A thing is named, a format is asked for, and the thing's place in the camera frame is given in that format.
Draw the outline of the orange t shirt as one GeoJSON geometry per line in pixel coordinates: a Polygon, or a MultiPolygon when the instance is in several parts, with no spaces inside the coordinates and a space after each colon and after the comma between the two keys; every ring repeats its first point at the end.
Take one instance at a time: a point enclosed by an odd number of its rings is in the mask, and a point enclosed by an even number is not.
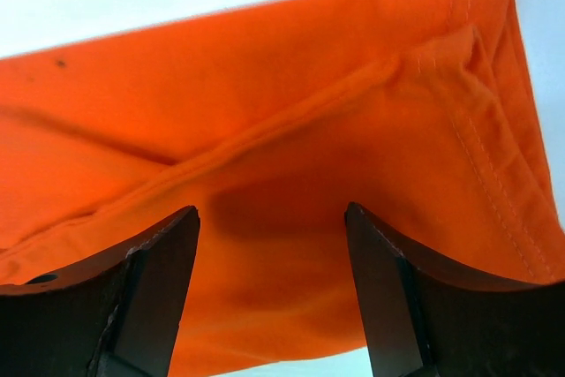
{"type": "Polygon", "coordinates": [[[343,214],[564,277],[516,0],[284,0],[1,63],[1,280],[181,207],[201,233],[174,376],[364,345],[343,214]]]}

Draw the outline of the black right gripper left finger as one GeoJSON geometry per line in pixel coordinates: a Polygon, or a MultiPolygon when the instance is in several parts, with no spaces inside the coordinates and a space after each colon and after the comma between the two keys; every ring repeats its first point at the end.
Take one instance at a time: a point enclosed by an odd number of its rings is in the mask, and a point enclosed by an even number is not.
{"type": "Polygon", "coordinates": [[[1,287],[3,376],[165,376],[200,218],[183,207],[99,253],[1,287]]]}

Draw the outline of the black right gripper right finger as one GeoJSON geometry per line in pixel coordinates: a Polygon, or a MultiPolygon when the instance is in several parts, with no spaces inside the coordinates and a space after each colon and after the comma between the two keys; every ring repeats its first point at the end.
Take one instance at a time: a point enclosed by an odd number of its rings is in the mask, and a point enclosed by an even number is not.
{"type": "Polygon", "coordinates": [[[452,260],[358,203],[345,224],[374,375],[563,375],[563,283],[525,283],[452,260]]]}

